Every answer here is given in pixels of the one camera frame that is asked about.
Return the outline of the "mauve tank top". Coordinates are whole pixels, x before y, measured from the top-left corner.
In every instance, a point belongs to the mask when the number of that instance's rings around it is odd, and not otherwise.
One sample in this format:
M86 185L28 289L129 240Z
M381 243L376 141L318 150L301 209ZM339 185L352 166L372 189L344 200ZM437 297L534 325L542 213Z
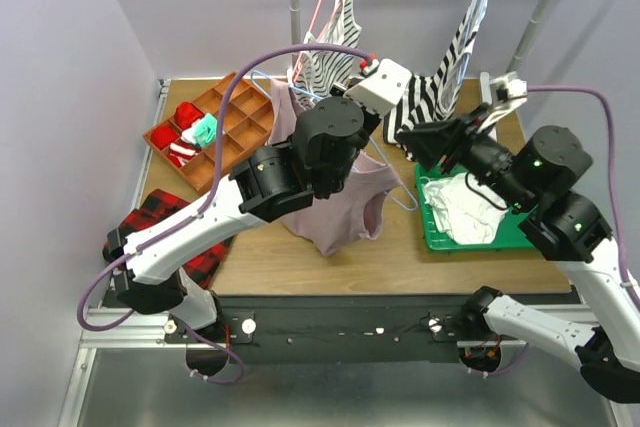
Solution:
M375 240L382 230L386 190L394 178L360 155L341 192L280 218L289 232L312 242L324 256L359 240Z

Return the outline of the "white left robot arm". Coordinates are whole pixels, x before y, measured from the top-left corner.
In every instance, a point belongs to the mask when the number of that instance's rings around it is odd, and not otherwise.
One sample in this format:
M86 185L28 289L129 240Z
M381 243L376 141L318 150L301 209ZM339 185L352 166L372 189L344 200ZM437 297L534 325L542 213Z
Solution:
M386 112L347 95L320 101L284 141L256 150L203 196L158 224L130 234L115 283L119 302L144 315L169 312L201 342L222 327L213 294L183 269L193 257L245 230L340 192Z

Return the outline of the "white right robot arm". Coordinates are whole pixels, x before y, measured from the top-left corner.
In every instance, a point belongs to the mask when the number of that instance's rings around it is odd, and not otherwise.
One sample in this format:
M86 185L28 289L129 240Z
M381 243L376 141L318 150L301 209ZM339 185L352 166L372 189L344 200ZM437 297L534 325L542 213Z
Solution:
M592 157L567 128L539 128L512 154L463 116L398 133L425 169L460 165L513 211L525 214L527 240L566 275L596 317L581 327L483 286L453 317L467 340L491 333L516 338L576 368L597 393L620 404L639 401L639 309L619 259L621 248L599 209L574 184Z

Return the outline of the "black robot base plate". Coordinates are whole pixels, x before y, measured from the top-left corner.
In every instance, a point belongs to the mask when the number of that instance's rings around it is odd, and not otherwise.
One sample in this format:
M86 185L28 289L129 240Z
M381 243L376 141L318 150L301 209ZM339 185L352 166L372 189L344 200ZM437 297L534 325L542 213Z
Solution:
M165 339L184 345L188 367L206 375L239 361L455 363L460 342L488 346L494 338L462 319L467 300L465 294L224 296L221 320L199 333L230 355L199 343L183 326Z

